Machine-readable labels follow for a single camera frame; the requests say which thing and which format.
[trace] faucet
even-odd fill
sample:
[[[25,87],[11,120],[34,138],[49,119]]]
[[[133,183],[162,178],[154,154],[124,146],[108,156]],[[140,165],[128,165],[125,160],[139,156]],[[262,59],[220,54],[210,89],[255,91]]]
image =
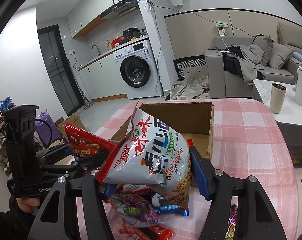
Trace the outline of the faucet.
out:
[[[96,46],[96,45],[93,45],[91,49],[93,49],[93,47],[96,47],[97,48],[97,57],[101,55],[101,52],[99,50],[99,47]]]

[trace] range hood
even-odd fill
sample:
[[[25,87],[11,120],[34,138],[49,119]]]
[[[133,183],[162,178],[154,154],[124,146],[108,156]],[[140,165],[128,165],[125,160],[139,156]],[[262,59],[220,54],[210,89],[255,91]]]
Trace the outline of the range hood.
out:
[[[101,19],[116,19],[138,8],[137,0],[123,0],[101,13]]]

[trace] blue shoe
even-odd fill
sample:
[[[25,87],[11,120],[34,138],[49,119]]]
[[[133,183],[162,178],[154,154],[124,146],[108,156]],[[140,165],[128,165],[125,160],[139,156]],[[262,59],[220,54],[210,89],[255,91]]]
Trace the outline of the blue shoe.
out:
[[[5,102],[7,109],[10,109],[14,106],[14,103],[12,102],[12,98],[10,98],[10,97],[7,97],[4,102]]]
[[[2,113],[2,115],[5,113],[5,111],[7,110],[6,104],[4,101],[0,101],[0,111]]]

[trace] washing machine door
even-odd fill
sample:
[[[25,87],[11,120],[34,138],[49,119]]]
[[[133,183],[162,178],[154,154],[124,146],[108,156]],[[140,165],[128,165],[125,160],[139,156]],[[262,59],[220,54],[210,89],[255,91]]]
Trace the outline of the washing machine door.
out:
[[[129,56],[121,63],[121,76],[130,87],[143,87],[150,79],[150,67],[140,57]]]

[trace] floor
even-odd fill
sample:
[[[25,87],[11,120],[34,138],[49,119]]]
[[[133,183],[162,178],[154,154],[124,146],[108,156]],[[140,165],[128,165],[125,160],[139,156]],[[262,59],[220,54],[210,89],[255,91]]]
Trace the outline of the floor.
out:
[[[143,98],[142,102],[152,102],[152,101],[164,101],[165,98]],[[80,109],[78,112],[84,126],[91,133],[96,133],[96,131],[120,108],[131,102],[137,102],[138,100],[129,100],[127,98],[116,99],[104,102],[94,103],[87,110]],[[302,169],[295,169],[296,178],[298,182],[299,190],[299,222],[297,238],[302,233]]]

